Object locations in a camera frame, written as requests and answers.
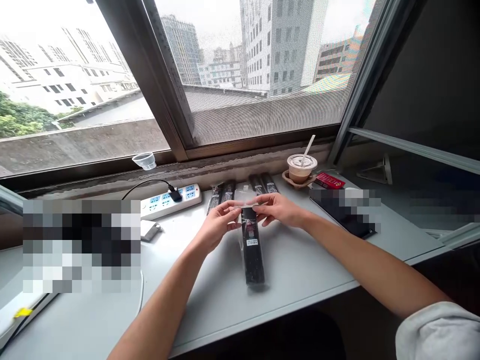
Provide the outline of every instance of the person's left hand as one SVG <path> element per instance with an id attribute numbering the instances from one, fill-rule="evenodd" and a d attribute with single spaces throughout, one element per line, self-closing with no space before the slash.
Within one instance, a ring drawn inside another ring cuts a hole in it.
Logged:
<path id="1" fill-rule="evenodd" d="M 242 224 L 238 223 L 242 209 L 234 207 L 242 204 L 229 200 L 211 209 L 192 243 L 200 246 L 206 254 L 212 252 L 227 232 L 242 227 Z"/>

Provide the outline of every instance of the coffee cup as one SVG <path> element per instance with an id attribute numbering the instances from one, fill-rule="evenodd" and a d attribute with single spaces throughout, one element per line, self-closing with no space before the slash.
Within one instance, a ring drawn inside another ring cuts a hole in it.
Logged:
<path id="1" fill-rule="evenodd" d="M 290 156 L 287 159 L 288 163 L 288 177 L 295 183 L 295 184 L 303 184 L 312 173 L 312 170 L 315 169 L 318 165 L 317 159 L 311 157 L 310 155 L 303 154 L 295 154 Z"/>

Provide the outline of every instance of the white cable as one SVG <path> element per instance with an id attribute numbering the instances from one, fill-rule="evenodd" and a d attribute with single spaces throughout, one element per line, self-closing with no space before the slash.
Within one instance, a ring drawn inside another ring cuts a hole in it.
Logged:
<path id="1" fill-rule="evenodd" d="M 144 273 L 142 272 L 142 269 L 140 269 L 140 277 L 141 277 L 141 287 L 140 287 L 140 300 L 138 301 L 138 310 L 136 314 L 140 314 L 140 310 L 142 310 L 142 302 L 144 300 Z"/>

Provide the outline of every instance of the black cable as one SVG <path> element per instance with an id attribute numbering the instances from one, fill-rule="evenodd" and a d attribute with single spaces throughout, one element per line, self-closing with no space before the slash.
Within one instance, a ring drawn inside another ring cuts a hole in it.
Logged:
<path id="1" fill-rule="evenodd" d="M 50 294 L 47 293 L 45 294 L 32 308 L 31 308 L 31 312 L 33 313 L 34 310 L 36 308 L 38 308 L 38 306 L 47 298 L 47 296 L 49 296 Z M 8 340 L 6 341 L 5 345 L 3 345 L 3 347 L 0 349 L 0 357 L 2 356 L 2 354 L 4 353 L 5 349 L 7 348 L 7 346 L 14 340 L 14 338 L 17 336 L 17 334 L 20 332 L 20 330 L 22 329 L 22 326 L 25 324 L 25 322 L 27 321 L 27 319 L 30 317 L 30 315 L 27 315 L 27 316 L 24 316 L 23 317 L 23 320 L 20 321 L 20 324 L 18 324 L 18 326 L 16 327 L 16 329 L 13 331 L 13 333 L 11 334 L 11 336 L 8 338 Z"/>
<path id="2" fill-rule="evenodd" d="M 130 192 L 135 189 L 136 187 L 139 187 L 140 185 L 142 184 L 145 184 L 145 183 L 148 183 L 150 181 L 162 181 L 164 182 L 165 184 L 168 185 L 168 190 L 170 190 L 170 196 L 172 196 L 172 193 L 174 192 L 178 192 L 177 189 L 175 187 L 173 187 L 172 185 L 170 185 L 170 183 L 168 181 L 165 181 L 165 180 L 162 180 L 162 179 L 149 179 L 149 180 L 145 180 L 145 181 L 142 181 L 140 183 L 138 183 L 137 185 L 135 185 L 134 187 L 132 187 L 130 190 L 128 190 L 126 192 L 126 194 L 121 198 L 122 200 L 125 200 L 125 198 L 127 197 L 128 194 L 130 194 Z"/>

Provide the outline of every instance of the white sleeve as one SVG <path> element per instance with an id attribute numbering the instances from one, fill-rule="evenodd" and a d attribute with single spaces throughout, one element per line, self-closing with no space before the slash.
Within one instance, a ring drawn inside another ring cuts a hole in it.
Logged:
<path id="1" fill-rule="evenodd" d="M 480 317 L 453 302 L 417 311 L 398 327 L 397 360 L 480 359 Z"/>

